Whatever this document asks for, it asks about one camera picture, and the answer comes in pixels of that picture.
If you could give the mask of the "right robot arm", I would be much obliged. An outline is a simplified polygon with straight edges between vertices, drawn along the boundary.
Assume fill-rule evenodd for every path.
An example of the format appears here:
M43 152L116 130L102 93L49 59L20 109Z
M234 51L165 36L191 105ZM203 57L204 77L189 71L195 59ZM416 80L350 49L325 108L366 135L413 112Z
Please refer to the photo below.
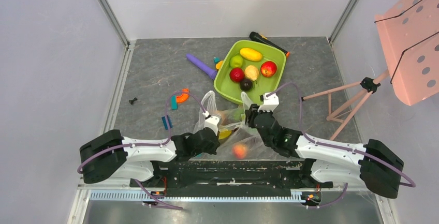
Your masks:
M383 142L350 144L305 135L282 127L271 111L252 104L245 111L245 124L258 131L265 146L283 157L305 160L299 181L306 187L316 183L360 183L382 197L395 199L401 186L403 160Z

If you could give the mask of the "clear plastic bag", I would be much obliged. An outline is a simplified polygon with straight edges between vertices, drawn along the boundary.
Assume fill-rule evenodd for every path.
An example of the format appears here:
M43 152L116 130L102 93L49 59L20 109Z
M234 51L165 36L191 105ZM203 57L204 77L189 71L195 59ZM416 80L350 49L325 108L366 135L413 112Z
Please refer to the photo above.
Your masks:
M248 147L246 158L241 160L276 160L280 156L273 151L273 149L266 147L256 129L249 128L245 125L245 119L241 122L233 122L229 119L230 114L235 109L247 110L253 101L249 98L247 93L241 93L243 103L237 107L227 110L220 110L216 104L216 95L214 91L208 91L202 98L201 104L211 114L218 114L221 116L221 123L218 128L232 130L232 134L219 140L220 146L216 150L216 155L202 153L195 156L195 160L222 160L235 161L237 159L232 153L232 148L236 144L244 144Z

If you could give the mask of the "green plastic tray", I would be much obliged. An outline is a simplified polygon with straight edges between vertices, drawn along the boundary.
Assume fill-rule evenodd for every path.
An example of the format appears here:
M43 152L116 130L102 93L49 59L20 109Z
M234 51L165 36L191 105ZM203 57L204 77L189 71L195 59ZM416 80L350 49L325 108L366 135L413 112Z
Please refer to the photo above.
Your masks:
M250 40L237 41L214 80L215 90L225 99L241 104L241 93L260 103L260 95L277 89L287 57L279 49Z

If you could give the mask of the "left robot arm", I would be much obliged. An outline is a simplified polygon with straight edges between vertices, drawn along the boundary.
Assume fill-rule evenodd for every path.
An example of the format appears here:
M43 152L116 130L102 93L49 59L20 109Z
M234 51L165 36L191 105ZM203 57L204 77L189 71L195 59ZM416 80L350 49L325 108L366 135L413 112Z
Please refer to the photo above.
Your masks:
M219 146L218 135L210 128L161 140L132 139L113 129L80 147L77 171L86 184L119 177L154 187L163 179L154 162L188 161L202 153L215 155Z

